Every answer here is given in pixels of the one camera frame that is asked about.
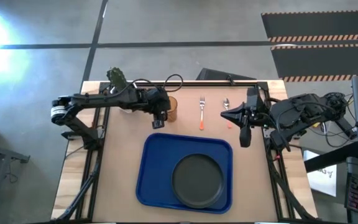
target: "paper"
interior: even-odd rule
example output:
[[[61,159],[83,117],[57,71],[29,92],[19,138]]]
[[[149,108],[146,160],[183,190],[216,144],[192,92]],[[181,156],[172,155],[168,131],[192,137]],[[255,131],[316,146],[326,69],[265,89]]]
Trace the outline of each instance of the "paper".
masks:
[[[303,153],[303,160],[307,161],[316,156],[318,154],[306,150]],[[308,179],[313,190],[336,197],[336,165],[310,172]]]

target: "brown cup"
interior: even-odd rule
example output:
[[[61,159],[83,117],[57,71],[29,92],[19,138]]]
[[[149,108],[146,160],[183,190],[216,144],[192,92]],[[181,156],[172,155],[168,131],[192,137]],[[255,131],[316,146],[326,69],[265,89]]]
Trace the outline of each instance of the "brown cup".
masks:
[[[171,103],[171,109],[167,111],[167,113],[168,113],[167,121],[174,122],[177,120],[178,102],[177,102],[177,99],[175,99],[172,96],[169,97],[169,102]]]

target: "black mat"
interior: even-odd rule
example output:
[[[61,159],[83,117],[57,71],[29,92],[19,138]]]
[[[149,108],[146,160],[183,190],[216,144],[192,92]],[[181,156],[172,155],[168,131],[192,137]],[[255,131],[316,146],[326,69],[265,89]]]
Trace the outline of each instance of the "black mat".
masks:
[[[358,40],[358,11],[263,13],[271,42]]]
[[[358,44],[274,46],[278,77],[286,82],[350,80],[358,75]]]

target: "metal spoon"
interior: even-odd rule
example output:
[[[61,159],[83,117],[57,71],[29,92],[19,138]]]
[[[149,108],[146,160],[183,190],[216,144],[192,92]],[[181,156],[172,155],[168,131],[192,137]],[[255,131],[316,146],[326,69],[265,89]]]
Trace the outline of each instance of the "metal spoon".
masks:
[[[225,98],[225,99],[223,100],[223,107],[224,107],[226,110],[229,110],[229,105],[230,105],[229,99]],[[230,122],[230,121],[227,121],[227,127],[228,127],[228,128],[231,128],[231,122]]]

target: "concrete floor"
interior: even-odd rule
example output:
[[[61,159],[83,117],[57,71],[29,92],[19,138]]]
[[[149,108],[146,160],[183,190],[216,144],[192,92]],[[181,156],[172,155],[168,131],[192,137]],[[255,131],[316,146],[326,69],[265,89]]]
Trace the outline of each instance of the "concrete floor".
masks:
[[[91,43],[102,0],[0,0],[0,44]],[[260,13],[358,9],[358,0],[120,0],[109,1],[99,43],[267,40]],[[50,122],[50,103],[79,91],[89,49],[0,50],[0,146],[30,154],[12,164],[19,181],[4,181],[0,223],[47,221],[67,142],[64,128]],[[106,80],[110,66],[128,79],[163,80],[172,73],[194,80],[203,67],[277,79],[269,47],[98,49],[90,80]],[[350,82],[287,83],[289,96],[305,92],[351,93]],[[347,120],[353,123],[347,114]],[[340,144],[342,138],[332,138]],[[321,136],[306,134],[301,145],[332,150]],[[338,167],[338,186],[344,185]],[[314,193],[318,214],[346,221],[337,198]]]

